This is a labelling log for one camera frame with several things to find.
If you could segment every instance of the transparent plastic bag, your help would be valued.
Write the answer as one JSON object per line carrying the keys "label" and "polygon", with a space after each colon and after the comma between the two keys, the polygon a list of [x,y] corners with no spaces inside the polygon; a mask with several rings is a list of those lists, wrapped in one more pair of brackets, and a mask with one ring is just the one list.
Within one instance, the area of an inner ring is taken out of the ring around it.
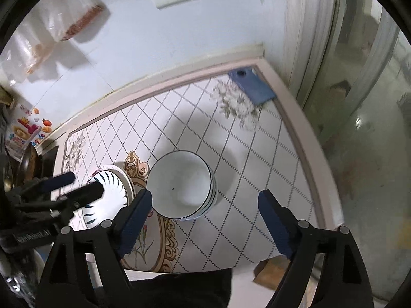
{"label": "transparent plastic bag", "polygon": [[30,12],[17,27],[0,55],[0,64],[10,84],[23,82],[53,51],[55,41],[38,15]]}
{"label": "transparent plastic bag", "polygon": [[36,8],[55,41],[74,37],[104,10],[100,0],[41,0]]}

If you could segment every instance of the flower design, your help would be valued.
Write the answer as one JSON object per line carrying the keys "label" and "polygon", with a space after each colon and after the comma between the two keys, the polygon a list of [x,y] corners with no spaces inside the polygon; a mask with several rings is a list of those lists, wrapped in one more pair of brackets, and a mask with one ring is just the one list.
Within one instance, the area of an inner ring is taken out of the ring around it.
{"label": "flower design", "polygon": [[211,98],[217,101],[226,118],[230,115],[238,118],[241,128],[249,131],[259,128],[259,107],[254,107],[247,95],[232,80],[226,84],[218,80],[218,84],[212,90]]}
{"label": "flower design", "polygon": [[139,247],[135,247],[135,251],[141,256],[144,263],[147,264],[147,262],[145,261],[145,254],[150,249],[150,247],[153,245],[154,240],[152,240],[149,246],[146,247],[146,244],[145,244],[146,238],[147,238],[147,225],[144,225],[137,238],[137,242],[136,242],[136,245],[139,244]]}
{"label": "flower design", "polygon": [[66,170],[73,171],[78,165],[81,159],[81,150],[86,143],[86,138],[81,134],[77,139],[71,144],[70,152],[66,155]]}

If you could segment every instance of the white wall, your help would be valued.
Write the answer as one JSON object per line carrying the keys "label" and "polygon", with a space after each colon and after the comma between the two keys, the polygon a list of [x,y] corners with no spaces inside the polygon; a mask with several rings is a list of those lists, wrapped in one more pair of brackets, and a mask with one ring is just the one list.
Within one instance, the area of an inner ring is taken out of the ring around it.
{"label": "white wall", "polygon": [[44,67],[14,86],[54,127],[128,82],[212,52],[264,43],[281,65],[286,0],[192,0],[162,10],[151,0],[103,2],[103,17],[57,43]]}

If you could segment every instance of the patterned tablecloth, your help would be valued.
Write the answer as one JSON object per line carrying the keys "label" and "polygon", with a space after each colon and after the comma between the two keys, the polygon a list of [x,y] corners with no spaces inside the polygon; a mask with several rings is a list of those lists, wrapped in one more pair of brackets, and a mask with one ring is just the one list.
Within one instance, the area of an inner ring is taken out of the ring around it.
{"label": "patterned tablecloth", "polygon": [[[79,138],[76,182],[84,185],[101,165],[116,164],[145,187],[150,168],[164,154],[180,149],[200,155],[212,169],[218,202],[203,217],[174,221],[149,214],[125,268],[155,272],[198,272],[255,263],[278,255],[258,212],[258,192],[271,190],[297,219],[316,226],[305,173],[274,103],[258,113],[260,128],[249,132],[226,118],[210,98],[223,75],[145,99],[72,134],[66,153]],[[70,224],[86,229],[81,212]]]}

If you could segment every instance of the white bowl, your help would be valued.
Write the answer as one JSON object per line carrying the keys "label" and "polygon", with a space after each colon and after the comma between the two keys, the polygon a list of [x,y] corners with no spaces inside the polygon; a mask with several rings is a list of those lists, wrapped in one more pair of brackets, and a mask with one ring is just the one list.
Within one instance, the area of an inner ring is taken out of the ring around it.
{"label": "white bowl", "polygon": [[212,171],[195,153],[175,151],[159,159],[147,178],[153,209],[175,220],[187,220],[204,210],[215,194]]}
{"label": "white bowl", "polygon": [[213,171],[208,167],[210,173],[211,173],[211,178],[212,178],[212,192],[209,194],[206,203],[201,207],[196,213],[194,213],[191,216],[179,219],[180,221],[186,221],[186,220],[194,220],[199,218],[200,216],[205,215],[211,207],[215,205],[217,202],[217,182],[214,177]]}

